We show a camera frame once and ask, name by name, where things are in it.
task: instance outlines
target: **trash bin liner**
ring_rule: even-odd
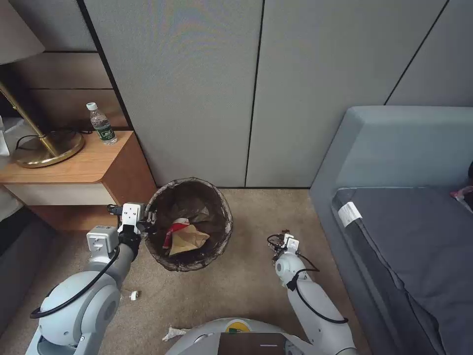
[[[233,218],[227,200],[210,182],[196,177],[173,180],[161,187],[145,209],[156,212],[156,223],[147,223],[146,246],[151,255],[170,271],[202,269],[227,247],[232,235]],[[163,249],[166,232],[178,218],[188,218],[197,230],[210,237],[199,249],[172,256]]]

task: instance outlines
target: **lamp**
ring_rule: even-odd
[[[44,46],[23,22],[20,15],[7,0],[0,0],[0,65],[19,61],[44,51]],[[54,131],[44,134],[13,97],[0,78],[0,92],[12,107],[27,121],[37,138],[27,141],[16,149],[12,159],[25,168],[39,168],[70,158],[84,146],[80,133],[72,137],[69,132]]]

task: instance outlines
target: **wall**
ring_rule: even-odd
[[[384,104],[444,2],[267,1],[246,186],[310,186],[345,111]]]
[[[53,122],[97,101],[126,127],[76,1],[11,2],[47,46],[17,70]],[[468,0],[78,2],[158,183],[308,187],[347,108],[473,100]]]
[[[86,128],[85,104],[97,102],[114,127],[128,127],[75,0],[10,0],[46,47],[14,63],[27,89],[55,127]]]
[[[85,4],[157,183],[243,186],[262,1]]]
[[[450,0],[388,105],[473,105],[473,1]]]

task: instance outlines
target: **beige carpet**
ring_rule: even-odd
[[[168,272],[145,243],[124,282],[124,298],[107,329],[101,355],[164,354],[173,341],[161,339],[170,325],[200,325],[222,317],[244,317],[280,326],[305,338],[272,265],[266,237],[290,229],[301,250],[321,270],[314,276],[340,312],[350,319],[355,344],[369,354],[347,293],[314,212],[307,190],[223,190],[233,213],[234,231],[225,253],[207,268]],[[29,312],[46,293],[84,268],[89,257],[85,236],[64,236],[51,249],[24,305],[0,338],[0,354],[24,354],[37,327]],[[132,302],[126,297],[140,290]]]

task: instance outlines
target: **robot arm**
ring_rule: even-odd
[[[140,242],[143,204],[124,204],[122,225],[87,233],[91,259],[86,270],[57,285],[32,313],[39,325],[27,355],[92,355],[120,302],[120,288]]]
[[[298,240],[284,234],[284,239],[275,246],[275,269],[283,286],[287,287],[289,301],[305,334],[323,354],[357,354],[348,320],[307,271],[301,271],[308,269],[298,257],[298,247]]]

